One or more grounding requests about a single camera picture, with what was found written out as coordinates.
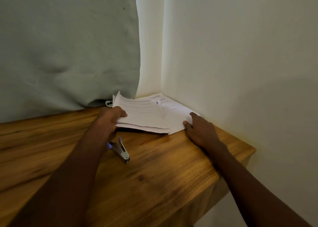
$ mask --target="wooden tabletop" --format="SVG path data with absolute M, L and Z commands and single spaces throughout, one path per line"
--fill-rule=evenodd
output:
M 0 124 L 0 226 L 65 160 L 99 110 Z M 216 129 L 240 162 L 255 152 Z M 158 226 L 220 179 L 184 131 L 170 136 L 123 131 L 118 136 L 131 161 L 124 164 L 112 150 L 103 155 L 86 214 L 88 226 Z

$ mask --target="wooden table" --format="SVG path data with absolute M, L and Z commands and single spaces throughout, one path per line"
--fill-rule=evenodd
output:
M 65 160 L 100 108 L 0 124 L 0 226 Z M 244 165 L 250 145 L 217 128 Z M 131 161 L 108 150 L 101 159 L 87 226 L 191 226 L 227 192 L 205 154 L 181 131 L 170 136 L 118 132 Z

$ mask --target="stack of paper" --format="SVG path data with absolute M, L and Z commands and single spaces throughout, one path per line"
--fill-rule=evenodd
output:
M 118 92 L 117 96 L 113 96 L 115 106 L 120 106 L 128 114 L 118 120 L 117 127 L 170 135 L 185 128 L 183 121 L 192 124 L 189 113 L 193 111 L 162 93 L 132 100 Z

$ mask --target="white wall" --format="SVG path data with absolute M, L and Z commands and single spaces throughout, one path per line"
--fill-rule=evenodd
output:
M 164 0 L 136 0 L 140 37 L 140 80 L 136 97 L 161 92 Z
M 318 0 L 165 0 L 165 95 L 255 146 L 249 170 L 318 226 Z M 244 226 L 231 195 L 196 226 Z

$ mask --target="stapler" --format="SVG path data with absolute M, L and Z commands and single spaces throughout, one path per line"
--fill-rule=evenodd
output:
M 121 160 L 123 160 L 124 163 L 128 163 L 130 161 L 129 154 L 127 153 L 120 137 L 118 138 L 118 141 L 119 144 L 116 142 L 110 142 L 109 144 L 113 147 L 113 150 L 118 154 Z

